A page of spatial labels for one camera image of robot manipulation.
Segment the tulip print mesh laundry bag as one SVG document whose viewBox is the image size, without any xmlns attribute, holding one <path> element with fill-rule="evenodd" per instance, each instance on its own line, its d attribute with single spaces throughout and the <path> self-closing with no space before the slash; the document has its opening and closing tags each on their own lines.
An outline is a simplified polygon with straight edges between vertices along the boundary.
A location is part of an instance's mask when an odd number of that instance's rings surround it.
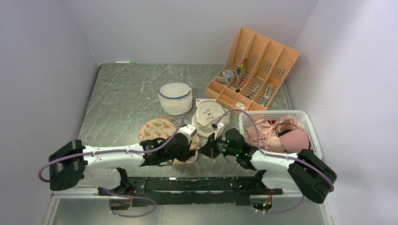
<svg viewBox="0 0 398 225">
<path fill-rule="evenodd" d="M 157 118 L 148 121 L 139 132 L 139 141 L 152 140 L 155 138 L 169 138 L 176 130 L 179 121 L 173 117 Z M 191 139 L 190 151 L 193 154 L 186 162 L 175 159 L 172 164 L 193 164 L 198 159 L 198 150 L 200 139 L 198 134 L 195 134 Z"/>
</svg>

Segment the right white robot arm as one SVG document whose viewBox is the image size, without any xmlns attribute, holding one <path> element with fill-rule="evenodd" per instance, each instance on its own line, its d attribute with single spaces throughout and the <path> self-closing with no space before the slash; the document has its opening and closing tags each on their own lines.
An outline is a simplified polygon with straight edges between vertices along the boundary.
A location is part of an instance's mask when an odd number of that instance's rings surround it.
<svg viewBox="0 0 398 225">
<path fill-rule="evenodd" d="M 248 144 L 235 128 L 227 130 L 225 138 L 211 134 L 199 153 L 209 158 L 233 156 L 244 169 L 264 171 L 263 176 L 253 182 L 258 194 L 275 188 L 286 189 L 301 192 L 314 203 L 323 203 L 335 190 L 337 174 L 311 150 L 302 149 L 299 153 L 261 151 Z"/>
</svg>

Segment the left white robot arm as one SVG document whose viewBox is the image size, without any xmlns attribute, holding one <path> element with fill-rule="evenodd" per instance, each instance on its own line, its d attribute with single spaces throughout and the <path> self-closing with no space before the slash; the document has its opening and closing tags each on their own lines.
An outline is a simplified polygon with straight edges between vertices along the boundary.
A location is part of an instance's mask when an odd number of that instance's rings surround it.
<svg viewBox="0 0 398 225">
<path fill-rule="evenodd" d="M 129 191 L 125 167 L 160 166 L 169 160 L 187 161 L 193 156 L 194 135 L 179 131 L 167 139 L 155 138 L 129 146 L 84 146 L 72 140 L 49 157 L 49 183 L 52 191 L 76 185 L 106 188 L 123 195 Z"/>
</svg>

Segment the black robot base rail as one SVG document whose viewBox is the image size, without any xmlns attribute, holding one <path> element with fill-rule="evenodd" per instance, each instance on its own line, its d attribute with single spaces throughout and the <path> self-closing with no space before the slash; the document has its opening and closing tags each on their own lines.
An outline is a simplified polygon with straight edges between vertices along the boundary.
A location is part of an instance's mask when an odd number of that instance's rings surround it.
<svg viewBox="0 0 398 225">
<path fill-rule="evenodd" d="M 183 204 L 251 205 L 256 195 L 282 195 L 280 188 L 268 189 L 259 175 L 238 177 L 129 177 L 109 193 L 98 189 L 100 196 L 133 196 L 131 207 Z"/>
</svg>

